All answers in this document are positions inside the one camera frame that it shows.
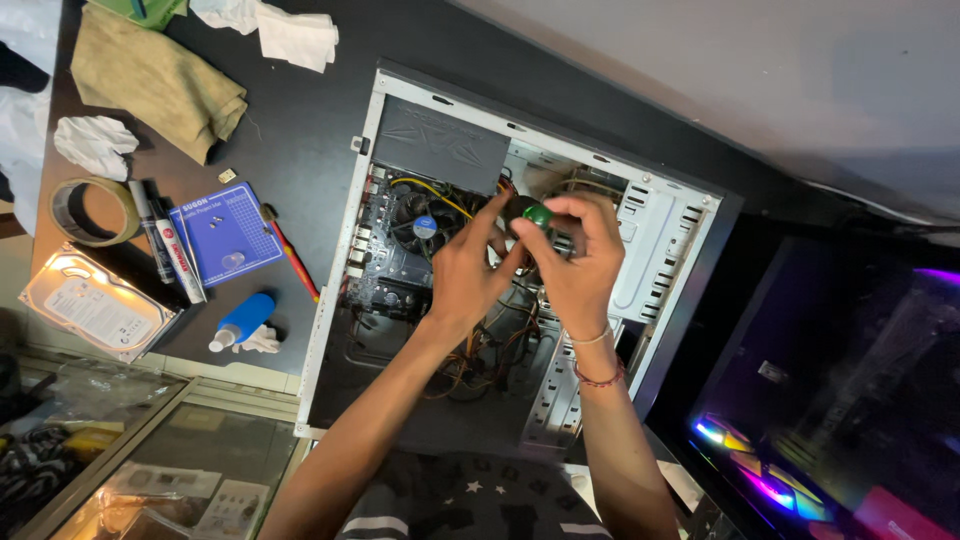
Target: bracelet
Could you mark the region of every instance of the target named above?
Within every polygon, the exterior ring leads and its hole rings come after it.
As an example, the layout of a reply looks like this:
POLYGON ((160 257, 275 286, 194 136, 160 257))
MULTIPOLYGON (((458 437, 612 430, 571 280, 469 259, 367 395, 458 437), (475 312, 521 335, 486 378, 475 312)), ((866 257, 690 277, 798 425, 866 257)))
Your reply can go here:
POLYGON ((620 382, 621 379, 623 379, 623 374, 625 371, 626 370, 623 367, 623 360, 620 359, 620 355, 617 355, 616 356, 616 375, 613 376, 613 379, 604 380, 603 382, 596 382, 584 377, 584 374, 580 373, 580 370, 577 369, 577 360, 576 359, 573 360, 573 374, 577 376, 577 379, 579 379, 580 382, 582 382, 583 384, 586 384, 587 386, 594 386, 596 388, 606 388, 607 386, 612 386, 614 384, 617 384, 618 382, 620 382))
POLYGON ((597 337, 594 337, 593 339, 573 339, 572 337, 570 337, 570 332, 566 333, 566 338, 569 339, 570 343, 574 345, 589 345, 590 343, 596 343, 597 341, 600 341, 601 339, 603 339, 604 337, 607 337, 607 335, 611 333, 613 333, 613 328, 611 328, 610 326, 610 321, 607 321, 607 327, 604 328, 603 333, 601 333, 597 337))

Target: white marker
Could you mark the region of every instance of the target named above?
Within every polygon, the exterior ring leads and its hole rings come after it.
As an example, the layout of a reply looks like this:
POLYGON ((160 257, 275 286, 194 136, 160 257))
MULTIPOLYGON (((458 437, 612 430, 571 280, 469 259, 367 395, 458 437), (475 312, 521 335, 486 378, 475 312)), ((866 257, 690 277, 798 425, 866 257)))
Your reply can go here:
POLYGON ((167 246, 167 253, 170 254, 170 260, 174 263, 174 270, 180 276, 180 281, 183 283, 183 288, 186 289, 186 295, 190 298, 190 302, 193 304, 203 302, 204 291, 200 288, 197 278, 194 277, 193 270, 190 269, 190 261, 186 258, 183 244, 180 242, 177 230, 174 229, 174 224, 170 223, 169 219, 158 216, 156 228, 160 231, 163 243, 167 246))

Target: black desk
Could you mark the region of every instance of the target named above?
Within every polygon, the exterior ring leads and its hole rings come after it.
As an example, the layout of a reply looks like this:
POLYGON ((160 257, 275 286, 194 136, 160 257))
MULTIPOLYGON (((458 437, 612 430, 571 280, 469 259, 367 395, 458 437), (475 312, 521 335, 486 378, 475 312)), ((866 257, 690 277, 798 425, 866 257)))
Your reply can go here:
MULTIPOLYGON (((40 207, 51 189, 85 176, 53 146, 63 116, 106 114, 122 119, 141 140, 132 176, 153 180, 162 195, 183 203, 222 188, 218 174, 234 169, 260 200, 280 213, 278 223, 319 289, 326 283, 356 155, 350 138, 361 133, 379 58, 388 58, 557 125, 664 163, 746 197, 746 211, 787 220, 832 222, 844 206, 793 182, 668 112, 513 37, 456 6, 438 0, 271 2, 287 12, 329 13, 340 30, 336 62, 325 74, 264 59, 259 35, 206 26, 193 12, 174 17, 166 34, 223 71, 248 91, 249 118, 232 139, 199 166, 156 132, 122 110, 85 107, 67 69, 80 23, 80 0, 65 0, 54 77, 40 207)), ((63 242, 45 211, 36 227, 33 271, 63 242)), ((147 249, 143 236, 133 242, 147 249)), ((145 255, 139 262, 149 265, 145 255)), ((290 264, 281 261, 208 291, 211 301, 192 307, 155 352, 216 365, 234 361, 298 375, 316 305, 290 264), (276 298, 271 322, 285 335, 277 355, 211 353, 206 344, 217 322, 253 292, 276 298)))

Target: person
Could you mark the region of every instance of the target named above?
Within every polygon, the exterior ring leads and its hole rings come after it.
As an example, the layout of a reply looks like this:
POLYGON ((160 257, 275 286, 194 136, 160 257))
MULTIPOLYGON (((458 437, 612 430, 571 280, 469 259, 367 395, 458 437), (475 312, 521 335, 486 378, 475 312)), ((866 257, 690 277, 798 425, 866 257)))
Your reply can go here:
POLYGON ((547 200, 552 225, 573 235, 577 257, 560 257, 536 225, 518 218, 509 226, 519 241, 494 270, 488 238, 499 231, 496 217, 508 199, 494 197, 434 256, 429 312, 279 491, 259 538, 679 537, 609 331, 607 304, 624 257, 612 202, 588 192, 547 200), (390 452, 430 377, 511 286, 524 249, 587 380, 580 384, 583 434, 602 523, 554 467, 390 452))

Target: brush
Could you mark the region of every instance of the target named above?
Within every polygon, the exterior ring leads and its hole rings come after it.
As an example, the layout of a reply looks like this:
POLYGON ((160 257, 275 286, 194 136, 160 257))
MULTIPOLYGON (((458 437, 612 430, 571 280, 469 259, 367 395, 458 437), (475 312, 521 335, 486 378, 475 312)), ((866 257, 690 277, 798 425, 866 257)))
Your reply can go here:
POLYGON ((300 278, 300 281, 303 283, 303 286, 306 287, 306 290, 310 292, 310 296, 313 297, 314 302, 320 301, 320 292, 317 291, 317 287, 314 286, 313 280, 310 279, 310 275, 306 272, 306 267, 303 266, 303 261, 297 257, 297 252, 294 251, 293 245, 287 241, 286 236, 280 231, 280 227, 276 224, 276 210, 274 207, 268 205, 267 203, 260 203, 260 217, 263 218, 264 223, 269 224, 276 233, 276 239, 280 241, 280 245, 283 246, 283 253, 287 254, 287 258, 290 260, 290 264, 293 265, 294 270, 297 271, 297 276, 300 278))

